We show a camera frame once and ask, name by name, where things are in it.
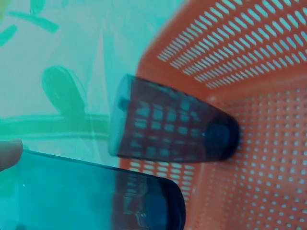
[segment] human hand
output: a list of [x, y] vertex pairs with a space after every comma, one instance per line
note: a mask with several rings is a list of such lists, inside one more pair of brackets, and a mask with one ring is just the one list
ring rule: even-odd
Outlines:
[[0, 172], [14, 166], [23, 152], [21, 140], [0, 141]]

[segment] basket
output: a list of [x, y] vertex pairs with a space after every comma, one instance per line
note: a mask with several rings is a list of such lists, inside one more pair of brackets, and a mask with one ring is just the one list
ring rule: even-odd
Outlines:
[[141, 58], [137, 76], [240, 123], [224, 162], [121, 160], [178, 183], [187, 230], [306, 229], [306, 21], [305, 0], [189, 0]]

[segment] plastic container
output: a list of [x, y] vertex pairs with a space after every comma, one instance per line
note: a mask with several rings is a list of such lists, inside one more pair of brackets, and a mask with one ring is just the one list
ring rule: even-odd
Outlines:
[[187, 230], [306, 228], [306, 22], [304, 0], [190, 0], [144, 53], [136, 76], [240, 124], [225, 162], [121, 160], [177, 182]]
[[1, 190], [11, 188], [0, 197], [2, 230], [182, 230], [185, 224], [182, 193], [165, 178], [29, 150], [0, 176]]
[[151, 161], [221, 161], [237, 148], [238, 126], [206, 102], [126, 75], [111, 114], [109, 152]]

